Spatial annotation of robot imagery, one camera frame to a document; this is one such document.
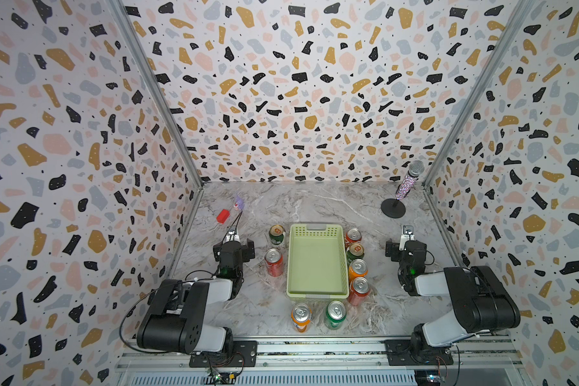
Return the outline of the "red cola can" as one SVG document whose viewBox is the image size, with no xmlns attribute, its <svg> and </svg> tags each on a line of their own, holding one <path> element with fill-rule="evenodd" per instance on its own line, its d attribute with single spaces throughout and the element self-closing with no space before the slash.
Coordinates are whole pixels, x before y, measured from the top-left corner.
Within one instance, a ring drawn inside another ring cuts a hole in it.
<svg viewBox="0 0 579 386">
<path fill-rule="evenodd" d="M 358 228 L 349 228 L 344 234 L 344 243 L 349 246 L 362 241 L 362 233 Z"/>
<path fill-rule="evenodd" d="M 267 272 L 271 277 L 277 278 L 283 274 L 283 255 L 279 249 L 271 248 L 265 253 Z"/>
<path fill-rule="evenodd" d="M 347 300 L 354 307 L 358 307 L 370 294 L 370 291 L 371 287 L 367 278 L 354 278 L 350 284 L 350 294 Z"/>
</svg>

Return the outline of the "green herbal tea can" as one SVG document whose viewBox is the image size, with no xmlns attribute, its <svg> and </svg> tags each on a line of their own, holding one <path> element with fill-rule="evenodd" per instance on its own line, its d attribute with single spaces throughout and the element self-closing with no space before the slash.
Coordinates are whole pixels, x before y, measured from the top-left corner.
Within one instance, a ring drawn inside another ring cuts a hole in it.
<svg viewBox="0 0 579 386">
<path fill-rule="evenodd" d="M 284 227 L 282 225 L 273 225 L 269 230 L 269 238 L 272 245 L 282 245 L 286 238 Z"/>
<path fill-rule="evenodd" d="M 350 265 L 352 262 L 358 259 L 363 259 L 364 248 L 360 242 L 355 242 L 350 244 L 346 249 L 347 263 Z"/>
</svg>

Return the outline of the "orange Fanta can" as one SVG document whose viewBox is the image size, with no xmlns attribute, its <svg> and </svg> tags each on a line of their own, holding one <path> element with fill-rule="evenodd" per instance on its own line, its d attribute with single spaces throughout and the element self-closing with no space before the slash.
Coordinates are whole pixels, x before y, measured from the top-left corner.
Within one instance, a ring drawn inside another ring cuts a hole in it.
<svg viewBox="0 0 579 386">
<path fill-rule="evenodd" d="M 300 333 L 307 331 L 307 328 L 311 321 L 311 310 L 310 307 L 305 303 L 298 303 L 294 306 L 291 311 L 291 319 L 296 328 Z"/>
<path fill-rule="evenodd" d="M 356 278 L 363 278 L 368 273 L 368 266 L 362 259 L 353 260 L 348 266 L 348 278 L 353 282 Z"/>
</svg>

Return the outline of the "green Sprite can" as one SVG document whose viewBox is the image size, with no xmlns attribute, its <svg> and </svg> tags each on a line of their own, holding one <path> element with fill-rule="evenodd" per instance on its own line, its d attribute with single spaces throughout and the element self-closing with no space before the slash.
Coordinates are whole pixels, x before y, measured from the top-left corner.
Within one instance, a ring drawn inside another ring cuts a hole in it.
<svg viewBox="0 0 579 386">
<path fill-rule="evenodd" d="M 347 317 L 345 305 L 338 300 L 331 301 L 325 310 L 324 323 L 331 330 L 338 330 Z"/>
</svg>

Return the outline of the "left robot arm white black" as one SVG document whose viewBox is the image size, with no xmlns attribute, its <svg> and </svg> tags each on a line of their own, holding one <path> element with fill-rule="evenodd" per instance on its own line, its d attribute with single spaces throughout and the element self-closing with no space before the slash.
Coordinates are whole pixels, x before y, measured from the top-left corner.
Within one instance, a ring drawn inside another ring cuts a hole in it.
<svg viewBox="0 0 579 386">
<path fill-rule="evenodd" d="M 154 291 L 138 328 L 141 349 L 183 354 L 204 353 L 224 360 L 234 352 L 228 327 L 204 323 L 207 307 L 233 300 L 244 283 L 244 263 L 255 257 L 254 242 L 222 241 L 213 247 L 217 273 L 208 280 L 167 279 Z"/>
</svg>

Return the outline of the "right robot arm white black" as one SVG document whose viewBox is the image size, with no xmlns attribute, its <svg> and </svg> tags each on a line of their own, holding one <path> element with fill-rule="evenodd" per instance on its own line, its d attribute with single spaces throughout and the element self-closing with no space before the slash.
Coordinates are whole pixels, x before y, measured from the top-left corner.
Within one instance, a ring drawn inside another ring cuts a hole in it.
<svg viewBox="0 0 579 386">
<path fill-rule="evenodd" d="M 519 307 L 490 267 L 455 266 L 427 273 L 427 246 L 415 240 L 387 241 L 384 255 L 399 264 L 397 278 L 408 295 L 446 296 L 452 305 L 452 310 L 437 320 L 417 325 L 399 355 L 407 354 L 417 363 L 444 360 L 459 341 L 519 326 Z"/>
</svg>

